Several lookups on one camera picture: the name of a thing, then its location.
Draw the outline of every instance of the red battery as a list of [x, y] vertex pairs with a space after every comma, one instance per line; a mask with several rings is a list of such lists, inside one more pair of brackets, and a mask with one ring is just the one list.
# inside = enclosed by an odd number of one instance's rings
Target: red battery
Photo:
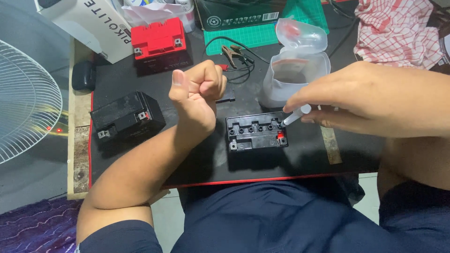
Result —
[[151, 23], [148, 27], [133, 27], [131, 44], [135, 50], [138, 71], [151, 74], [193, 64], [183, 23], [179, 18]]

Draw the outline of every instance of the fan grille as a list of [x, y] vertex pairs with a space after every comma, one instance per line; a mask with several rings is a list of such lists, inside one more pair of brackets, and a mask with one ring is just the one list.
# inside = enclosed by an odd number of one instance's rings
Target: fan grille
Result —
[[0, 41], [0, 164], [23, 153], [55, 126], [61, 91], [36, 61]]

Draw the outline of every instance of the syringe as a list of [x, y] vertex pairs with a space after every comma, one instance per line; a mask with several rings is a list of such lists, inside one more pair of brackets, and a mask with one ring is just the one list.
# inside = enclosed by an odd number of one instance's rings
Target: syringe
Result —
[[287, 125], [291, 124], [292, 122], [296, 121], [298, 118], [303, 116], [303, 114], [308, 114], [311, 112], [311, 106], [309, 104], [305, 104], [302, 107], [299, 107], [293, 111], [293, 113], [285, 118], [283, 122], [280, 123], [281, 127], [286, 127]]

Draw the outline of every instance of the tile floor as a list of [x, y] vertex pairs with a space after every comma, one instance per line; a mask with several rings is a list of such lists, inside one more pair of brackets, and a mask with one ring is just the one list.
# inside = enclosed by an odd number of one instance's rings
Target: tile floor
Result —
[[[377, 173], [360, 174], [360, 185], [364, 188], [365, 197], [354, 208], [378, 224], [378, 207], [380, 201], [377, 192]], [[169, 253], [173, 245], [183, 233], [185, 214], [181, 208], [178, 191], [171, 189], [152, 205], [156, 236], [164, 253]]]

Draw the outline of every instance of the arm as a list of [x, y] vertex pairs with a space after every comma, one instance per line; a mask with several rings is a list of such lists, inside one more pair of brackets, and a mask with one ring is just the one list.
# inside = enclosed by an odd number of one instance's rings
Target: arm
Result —
[[212, 61], [173, 72], [169, 97], [178, 111], [178, 125], [132, 149], [101, 175], [80, 209], [78, 243], [118, 221], [153, 225], [148, 201], [189, 152], [214, 131], [215, 100], [223, 95], [225, 84], [221, 68]]
[[302, 122], [391, 137], [378, 174], [380, 196], [410, 179], [450, 190], [448, 94], [448, 75], [357, 62], [302, 88], [284, 111], [320, 104]]

